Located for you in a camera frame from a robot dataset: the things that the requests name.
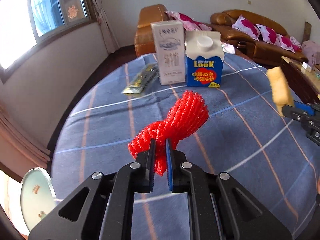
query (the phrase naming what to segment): blue plaid bedsheet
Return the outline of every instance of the blue plaid bedsheet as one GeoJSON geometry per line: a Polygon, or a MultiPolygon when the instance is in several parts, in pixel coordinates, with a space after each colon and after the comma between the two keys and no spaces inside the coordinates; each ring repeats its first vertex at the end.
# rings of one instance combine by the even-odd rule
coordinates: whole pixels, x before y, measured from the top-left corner
{"type": "MultiPolygon", "coordinates": [[[[54,154],[57,198],[65,198],[95,171],[113,173],[132,162],[127,144],[146,125],[164,119],[189,89],[203,96],[210,117],[177,149],[206,172],[230,172],[297,237],[316,205],[320,148],[299,123],[279,116],[266,70],[226,54],[219,89],[156,81],[141,98],[123,95],[129,81],[152,62],[155,56],[148,54],[121,66],[73,109],[54,154]]],[[[132,223],[134,240],[190,239],[186,194],[170,194],[166,174],[156,175],[151,194],[135,195],[132,223]]]]}

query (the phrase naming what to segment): sunlight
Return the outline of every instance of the sunlight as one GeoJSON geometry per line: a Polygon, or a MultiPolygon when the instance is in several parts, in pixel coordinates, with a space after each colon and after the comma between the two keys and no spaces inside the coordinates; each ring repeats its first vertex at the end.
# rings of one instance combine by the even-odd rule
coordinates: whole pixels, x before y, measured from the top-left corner
{"type": "Polygon", "coordinates": [[[10,65],[36,45],[32,31],[27,0],[1,0],[0,64],[10,65]]]}
{"type": "Polygon", "coordinates": [[[7,216],[21,234],[29,235],[29,230],[21,213],[21,184],[0,170],[0,188],[2,189],[0,191],[0,204],[7,216]]]}

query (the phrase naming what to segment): pink floral cushion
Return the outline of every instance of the pink floral cushion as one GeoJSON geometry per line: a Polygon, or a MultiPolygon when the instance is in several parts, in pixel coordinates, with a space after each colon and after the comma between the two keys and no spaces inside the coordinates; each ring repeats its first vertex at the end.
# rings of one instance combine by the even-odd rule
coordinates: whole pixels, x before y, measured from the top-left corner
{"type": "Polygon", "coordinates": [[[280,47],[282,49],[289,50],[289,51],[292,51],[293,53],[295,53],[294,49],[292,47],[292,43],[288,37],[282,36],[280,34],[277,34],[277,37],[280,41],[280,47]]]}
{"type": "Polygon", "coordinates": [[[207,25],[201,22],[196,22],[185,14],[178,13],[178,12],[166,12],[166,14],[170,15],[175,20],[181,21],[183,24],[183,27],[187,31],[195,31],[195,30],[211,31],[212,30],[211,27],[208,27],[207,25]]]}
{"type": "Polygon", "coordinates": [[[297,39],[295,37],[290,37],[290,41],[292,43],[292,47],[293,47],[294,51],[302,51],[301,43],[299,41],[297,41],[297,39]]]}
{"type": "Polygon", "coordinates": [[[238,20],[231,27],[248,34],[254,40],[259,40],[259,29],[242,15],[240,15],[238,20]]]}
{"type": "Polygon", "coordinates": [[[257,24],[257,27],[261,32],[263,41],[281,47],[277,34],[273,29],[260,24],[257,24]]]}

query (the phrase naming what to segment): milk carton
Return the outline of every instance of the milk carton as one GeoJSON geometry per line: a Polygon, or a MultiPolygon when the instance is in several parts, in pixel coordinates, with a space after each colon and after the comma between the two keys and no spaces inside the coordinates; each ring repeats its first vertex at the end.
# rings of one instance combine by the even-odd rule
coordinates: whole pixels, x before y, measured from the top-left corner
{"type": "Polygon", "coordinates": [[[186,33],[186,79],[190,87],[220,87],[224,52],[219,32],[186,33]]]}
{"type": "Polygon", "coordinates": [[[185,82],[184,29],[180,21],[151,23],[161,85],[185,82]]]}

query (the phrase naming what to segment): brown leather sofa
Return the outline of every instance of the brown leather sofa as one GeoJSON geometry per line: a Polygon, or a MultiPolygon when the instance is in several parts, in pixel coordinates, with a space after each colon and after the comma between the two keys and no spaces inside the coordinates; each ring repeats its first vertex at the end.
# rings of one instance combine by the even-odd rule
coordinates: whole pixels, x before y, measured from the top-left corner
{"type": "Polygon", "coordinates": [[[228,43],[233,44],[236,48],[239,48],[256,63],[280,66],[282,56],[292,58],[300,62],[308,62],[308,59],[301,52],[293,53],[291,51],[281,49],[273,44],[256,41],[249,35],[233,29],[231,25],[236,22],[240,15],[243,15],[243,17],[251,21],[253,24],[261,24],[270,27],[274,29],[276,33],[290,37],[285,28],[283,28],[279,23],[259,14],[244,10],[228,10],[221,13],[215,13],[210,18],[210,26],[213,30],[221,33],[221,39],[224,39],[228,43]]]}
{"type": "Polygon", "coordinates": [[[134,37],[134,47],[137,57],[156,52],[150,23],[169,21],[170,19],[165,11],[167,11],[167,8],[162,4],[151,5],[140,11],[138,30],[134,37]]]}

